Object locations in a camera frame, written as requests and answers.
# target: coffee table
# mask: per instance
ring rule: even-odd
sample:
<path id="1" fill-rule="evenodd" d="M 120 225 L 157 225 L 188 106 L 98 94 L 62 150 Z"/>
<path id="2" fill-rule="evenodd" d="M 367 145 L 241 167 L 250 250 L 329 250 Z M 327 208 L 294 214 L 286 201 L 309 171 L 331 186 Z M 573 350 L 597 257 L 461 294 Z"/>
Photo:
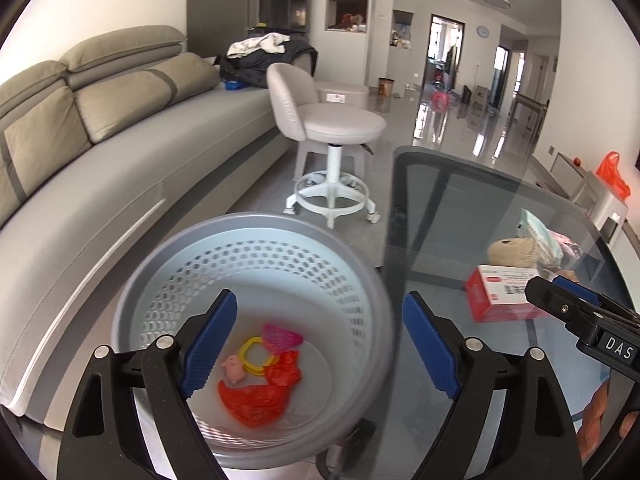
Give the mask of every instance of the coffee table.
<path id="1" fill-rule="evenodd" d="M 617 302 L 631 299 L 608 247 L 569 201 L 467 160 L 424 148 L 396 151 L 383 279 L 395 307 L 398 347 L 386 387 L 366 417 L 381 429 L 358 465 L 342 478 L 409 479 L 434 442 L 452 404 L 430 380 L 401 321 L 402 298 L 420 293 L 436 316 L 452 320 L 464 337 L 494 351 L 523 355 L 542 348 L 554 367 L 576 428 L 581 410 L 609 369 L 579 352 L 577 338 L 553 317 L 474 322 L 464 290 L 489 245 L 516 237 L 525 208 L 584 251 L 575 264 L 580 282 Z M 497 433 L 504 392 L 495 392 L 468 477 L 480 474 Z"/>

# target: sofa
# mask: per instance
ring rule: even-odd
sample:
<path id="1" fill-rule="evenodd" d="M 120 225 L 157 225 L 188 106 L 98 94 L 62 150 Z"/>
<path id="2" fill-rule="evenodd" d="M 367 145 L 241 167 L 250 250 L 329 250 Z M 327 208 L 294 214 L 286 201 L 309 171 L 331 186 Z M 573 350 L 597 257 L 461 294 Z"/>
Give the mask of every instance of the sofa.
<path id="1" fill-rule="evenodd" d="M 181 197 L 233 161 L 224 214 L 289 145 L 267 90 L 226 91 L 163 25 L 89 38 L 0 85 L 0 404 L 27 412 L 83 303 Z"/>

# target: yellow object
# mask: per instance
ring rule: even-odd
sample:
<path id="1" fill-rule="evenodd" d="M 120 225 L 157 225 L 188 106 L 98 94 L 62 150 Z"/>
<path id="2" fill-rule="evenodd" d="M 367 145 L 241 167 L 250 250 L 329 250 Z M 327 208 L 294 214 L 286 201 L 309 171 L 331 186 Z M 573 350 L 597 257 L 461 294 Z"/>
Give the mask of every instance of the yellow object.
<path id="1" fill-rule="evenodd" d="M 247 342 L 245 342 L 238 350 L 238 357 L 240 358 L 240 361 L 242 362 L 242 365 L 244 366 L 244 369 L 247 372 L 249 372 L 252 375 L 257 375 L 258 377 L 263 377 L 264 367 L 277 363 L 280 360 L 280 358 L 277 355 L 270 354 L 268 359 L 264 362 L 262 366 L 257 366 L 257 365 L 254 365 L 253 363 L 250 363 L 247 360 L 247 358 L 244 357 L 244 354 L 247 353 L 248 349 L 251 348 L 251 345 L 253 344 L 262 344 L 262 338 L 252 337 Z"/>

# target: blue gripper pad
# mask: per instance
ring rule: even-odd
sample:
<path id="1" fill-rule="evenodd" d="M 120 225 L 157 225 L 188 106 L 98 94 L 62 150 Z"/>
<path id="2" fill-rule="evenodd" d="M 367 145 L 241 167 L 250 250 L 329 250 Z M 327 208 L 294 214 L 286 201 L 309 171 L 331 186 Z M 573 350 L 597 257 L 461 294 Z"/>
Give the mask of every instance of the blue gripper pad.
<path id="1" fill-rule="evenodd" d="M 454 399 L 462 388 L 458 381 L 456 358 L 411 294 L 407 294 L 402 302 L 402 321 L 433 385 L 445 392 L 449 399 Z"/>
<path id="2" fill-rule="evenodd" d="M 207 383 L 226 338 L 236 323 L 237 315 L 236 295 L 230 292 L 221 300 L 216 313 L 185 354 L 180 391 L 186 399 Z"/>
<path id="3" fill-rule="evenodd" d="M 564 276 L 556 276 L 553 280 L 553 283 L 557 286 L 561 286 L 562 288 L 564 288 L 564 290 L 568 290 L 570 293 L 575 294 L 579 298 L 582 298 L 589 304 L 592 304 L 594 306 L 602 306 L 602 303 L 598 299 L 598 295 L 595 292 L 589 290 L 588 288 L 585 288 L 582 285 L 578 285 L 577 283 L 572 282 Z"/>

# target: white sticker label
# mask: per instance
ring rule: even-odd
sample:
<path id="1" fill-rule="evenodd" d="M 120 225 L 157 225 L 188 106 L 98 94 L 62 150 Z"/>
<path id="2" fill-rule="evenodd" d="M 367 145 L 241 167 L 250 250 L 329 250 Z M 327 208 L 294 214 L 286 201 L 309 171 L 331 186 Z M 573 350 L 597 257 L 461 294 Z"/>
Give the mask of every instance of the white sticker label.
<path id="1" fill-rule="evenodd" d="M 347 96 L 344 94 L 327 94 L 326 101 L 328 103 L 345 103 Z"/>

